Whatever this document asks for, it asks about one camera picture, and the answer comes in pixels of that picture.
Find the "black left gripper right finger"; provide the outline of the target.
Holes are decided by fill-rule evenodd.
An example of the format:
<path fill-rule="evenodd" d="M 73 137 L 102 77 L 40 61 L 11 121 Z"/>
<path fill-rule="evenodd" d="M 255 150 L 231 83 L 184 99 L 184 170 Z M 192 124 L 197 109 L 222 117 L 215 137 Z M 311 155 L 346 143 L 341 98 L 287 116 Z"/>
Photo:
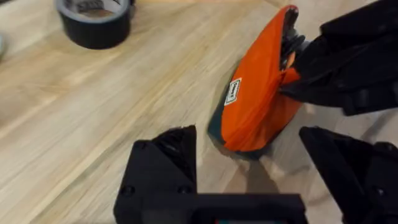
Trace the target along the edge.
<path fill-rule="evenodd" d="M 299 136 L 348 224 L 397 224 L 397 147 L 319 127 Z"/>

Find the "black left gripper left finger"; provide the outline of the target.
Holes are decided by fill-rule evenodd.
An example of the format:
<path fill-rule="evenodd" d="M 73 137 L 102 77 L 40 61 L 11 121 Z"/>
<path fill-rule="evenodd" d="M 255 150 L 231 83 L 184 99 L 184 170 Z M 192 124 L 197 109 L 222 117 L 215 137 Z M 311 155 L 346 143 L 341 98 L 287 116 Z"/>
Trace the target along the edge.
<path fill-rule="evenodd" d="M 171 128 L 133 145 L 124 171 L 121 195 L 197 193 L 197 129 Z"/>

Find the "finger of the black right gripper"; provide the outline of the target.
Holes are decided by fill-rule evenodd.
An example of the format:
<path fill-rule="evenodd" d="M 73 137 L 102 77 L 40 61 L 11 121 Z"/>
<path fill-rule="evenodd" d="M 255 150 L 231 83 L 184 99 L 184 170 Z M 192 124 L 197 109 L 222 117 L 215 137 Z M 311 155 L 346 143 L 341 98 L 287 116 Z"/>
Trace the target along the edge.
<path fill-rule="evenodd" d="M 280 92 L 302 103 L 341 108 L 344 115 L 397 108 L 397 64 L 297 67 L 300 79 Z"/>
<path fill-rule="evenodd" d="M 294 67 L 305 77 L 306 70 L 344 50 L 370 43 L 397 32 L 397 0 L 380 0 L 323 23 L 320 35 L 310 42 Z"/>

